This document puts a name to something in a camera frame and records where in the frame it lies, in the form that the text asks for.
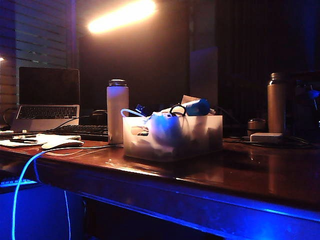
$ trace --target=white mouse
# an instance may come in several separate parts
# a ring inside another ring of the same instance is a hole
[[[71,148],[71,147],[80,147],[84,144],[83,141],[75,139],[60,139],[57,141],[49,141],[43,144],[41,147],[43,149],[57,149],[57,148]]]

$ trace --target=window blinds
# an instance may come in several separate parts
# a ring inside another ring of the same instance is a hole
[[[74,68],[75,0],[0,1],[0,112],[19,98],[19,67]]]

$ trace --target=box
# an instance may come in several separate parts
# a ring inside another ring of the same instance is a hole
[[[172,162],[222,149],[222,116],[123,117],[124,154]]]

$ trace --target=desk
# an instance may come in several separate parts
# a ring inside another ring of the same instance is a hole
[[[0,147],[0,170],[19,175],[40,151]],[[38,158],[26,176],[226,239],[314,240],[320,234],[318,149],[225,142],[223,151],[171,163],[127,157],[118,147],[59,150]]]

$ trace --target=white charger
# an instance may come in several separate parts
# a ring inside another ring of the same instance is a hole
[[[250,135],[250,142],[279,144],[282,137],[283,133],[280,132],[257,132]]]

